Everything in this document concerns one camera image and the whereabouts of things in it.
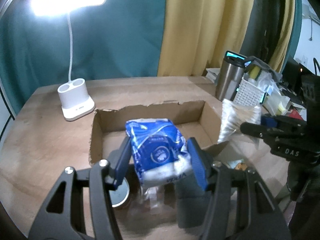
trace white wall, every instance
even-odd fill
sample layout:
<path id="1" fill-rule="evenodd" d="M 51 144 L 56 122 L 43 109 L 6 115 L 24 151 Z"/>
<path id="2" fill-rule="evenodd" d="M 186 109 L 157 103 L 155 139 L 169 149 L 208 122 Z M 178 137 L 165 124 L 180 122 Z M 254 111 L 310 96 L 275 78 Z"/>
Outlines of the white wall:
<path id="1" fill-rule="evenodd" d="M 302 0 L 302 3 L 309 5 L 310 11 L 315 13 L 308 0 Z M 307 67 L 312 73 L 315 73 L 313 58 L 315 57 L 318 62 L 320 62 L 320 26 L 315 22 L 312 22 L 312 41 L 309 41 L 310 37 L 311 20 L 303 19 L 299 43 L 294 59 Z"/>

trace blue plastic bag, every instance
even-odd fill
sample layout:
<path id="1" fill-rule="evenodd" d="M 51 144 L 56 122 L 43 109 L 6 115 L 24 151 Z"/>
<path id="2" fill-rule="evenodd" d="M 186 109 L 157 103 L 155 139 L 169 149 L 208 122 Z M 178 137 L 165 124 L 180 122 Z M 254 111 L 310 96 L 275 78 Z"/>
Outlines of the blue plastic bag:
<path id="1" fill-rule="evenodd" d="M 140 184 L 155 187 L 192 173 L 186 140 L 169 119 L 136 119 L 126 122 L 132 156 Z"/>

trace teal curtain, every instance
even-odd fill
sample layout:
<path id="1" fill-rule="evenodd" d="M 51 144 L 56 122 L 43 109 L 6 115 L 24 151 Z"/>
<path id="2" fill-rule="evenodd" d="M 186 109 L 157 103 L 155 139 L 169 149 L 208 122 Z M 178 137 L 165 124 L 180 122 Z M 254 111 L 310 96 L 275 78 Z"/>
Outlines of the teal curtain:
<path id="1" fill-rule="evenodd" d="M 156 76 L 165 0 L 107 0 L 71 12 L 72 79 Z M 17 114 L 41 86 L 68 81 L 66 15 L 37 17 L 14 1 L 0 21 L 0 76 Z"/>
<path id="2" fill-rule="evenodd" d="M 284 64 L 281 68 L 281 73 L 284 70 L 285 64 L 287 63 L 289 56 L 294 57 L 294 55 L 296 54 L 300 33 L 301 33 L 301 25 L 302 25 L 302 0 L 295 0 L 292 32 L 291 32 L 291 36 L 290 36 L 290 40 L 287 48 L 287 53 L 284 58 Z"/>

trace cardboard flap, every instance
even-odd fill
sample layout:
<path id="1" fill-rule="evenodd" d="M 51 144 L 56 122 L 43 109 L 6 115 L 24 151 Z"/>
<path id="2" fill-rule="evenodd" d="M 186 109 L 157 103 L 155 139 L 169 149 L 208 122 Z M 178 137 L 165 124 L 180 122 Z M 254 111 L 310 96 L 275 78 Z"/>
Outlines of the cardboard flap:
<path id="1" fill-rule="evenodd" d="M 137 105 L 126 106 L 120 110 L 98 111 L 101 117 L 102 131 L 114 132 L 124 130 L 128 120 L 139 118 L 168 118 L 175 125 L 196 122 L 201 116 L 203 106 L 204 101 L 190 101 L 182 104 Z"/>
<path id="2" fill-rule="evenodd" d="M 203 150 L 206 153 L 210 154 L 212 157 L 216 157 L 223 151 L 223 149 L 228 145 L 228 143 L 229 143 L 229 141 L 225 141 L 225 142 L 218 143 L 218 144 L 213 144 L 209 147 L 204 148 Z"/>
<path id="3" fill-rule="evenodd" d="M 213 144 L 217 143 L 220 133 L 221 119 L 206 102 L 199 120 L 201 126 Z"/>

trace white plastic basket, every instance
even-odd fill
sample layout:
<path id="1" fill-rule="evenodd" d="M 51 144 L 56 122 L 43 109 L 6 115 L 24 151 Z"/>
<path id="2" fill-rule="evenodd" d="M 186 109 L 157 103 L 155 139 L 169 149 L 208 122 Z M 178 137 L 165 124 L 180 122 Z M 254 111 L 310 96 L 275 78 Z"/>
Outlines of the white plastic basket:
<path id="1" fill-rule="evenodd" d="M 257 106 L 260 104 L 263 95 L 264 91 L 242 78 L 239 90 L 233 101 L 242 106 Z"/>

